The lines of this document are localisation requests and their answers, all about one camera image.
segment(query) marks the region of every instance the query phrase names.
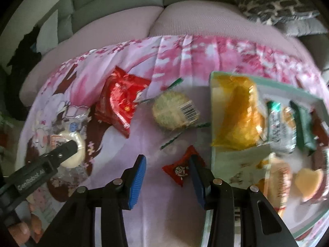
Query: human hand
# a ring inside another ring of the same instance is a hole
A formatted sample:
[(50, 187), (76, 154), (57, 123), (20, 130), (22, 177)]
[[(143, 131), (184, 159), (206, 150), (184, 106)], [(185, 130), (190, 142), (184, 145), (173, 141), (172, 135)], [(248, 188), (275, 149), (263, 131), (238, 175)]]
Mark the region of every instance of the human hand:
[[(32, 204), (29, 204), (30, 212), (34, 212), (35, 208)], [(14, 238), (16, 243), (21, 246), (26, 243), (30, 236), (34, 239), (36, 243), (39, 242), (43, 235), (42, 224), (40, 219), (31, 214), (31, 226), (29, 227), (26, 223), (22, 222), (8, 228), (9, 233)]]

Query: sofa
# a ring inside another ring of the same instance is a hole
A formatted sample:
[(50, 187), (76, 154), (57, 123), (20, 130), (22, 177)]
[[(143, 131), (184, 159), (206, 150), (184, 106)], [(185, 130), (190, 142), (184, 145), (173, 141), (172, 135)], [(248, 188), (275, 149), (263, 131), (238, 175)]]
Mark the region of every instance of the sofa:
[[(228, 36), (267, 45), (305, 62), (314, 62), (312, 54), (319, 40), (318, 35), (309, 35), (302, 43), (275, 26), (252, 23), (234, 0), (60, 0), (37, 26), (56, 10), (59, 44), (25, 79), (19, 94), (24, 106), (32, 105), (46, 79), (62, 62), (90, 49), (132, 39), (179, 34)], [(329, 39), (321, 34), (320, 41), (325, 55)], [(315, 63), (319, 69), (327, 69), (326, 62)]]

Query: patterned pillow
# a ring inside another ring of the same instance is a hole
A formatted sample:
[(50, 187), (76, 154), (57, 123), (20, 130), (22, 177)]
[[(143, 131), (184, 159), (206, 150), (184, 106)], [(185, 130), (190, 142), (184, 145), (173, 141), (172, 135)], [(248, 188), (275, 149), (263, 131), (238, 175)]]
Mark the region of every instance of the patterned pillow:
[(267, 25), (313, 18), (320, 14), (310, 0), (235, 0), (235, 2), (249, 20)]

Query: black cloth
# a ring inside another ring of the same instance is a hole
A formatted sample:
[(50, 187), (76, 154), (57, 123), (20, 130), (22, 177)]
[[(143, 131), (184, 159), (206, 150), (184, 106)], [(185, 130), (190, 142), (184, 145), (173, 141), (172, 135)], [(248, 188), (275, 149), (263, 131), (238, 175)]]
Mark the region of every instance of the black cloth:
[(19, 91), (29, 72), (41, 60), (41, 54), (32, 50), (32, 46), (37, 42), (39, 32), (40, 28), (34, 27), (30, 33), (24, 35), (15, 54), (7, 65), (12, 66), (12, 72), (7, 76), (5, 90), (6, 109), (17, 120), (26, 120), (29, 113), (29, 109), (19, 99)]

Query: pink sofa seat cushion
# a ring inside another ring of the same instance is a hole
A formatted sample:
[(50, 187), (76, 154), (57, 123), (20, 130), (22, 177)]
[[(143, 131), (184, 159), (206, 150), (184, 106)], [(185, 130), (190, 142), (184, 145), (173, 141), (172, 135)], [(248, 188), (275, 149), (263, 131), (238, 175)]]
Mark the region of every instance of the pink sofa seat cushion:
[(313, 62), (297, 39), (287, 39), (273, 26), (248, 21), (237, 6), (227, 3), (190, 0), (169, 5), (154, 23), (149, 36), (181, 34), (250, 40)]
[(91, 49), (146, 38), (163, 11), (159, 6), (137, 7), (93, 21), (48, 52), (25, 79), (19, 97), (25, 106), (33, 104), (49, 74), (63, 62)]

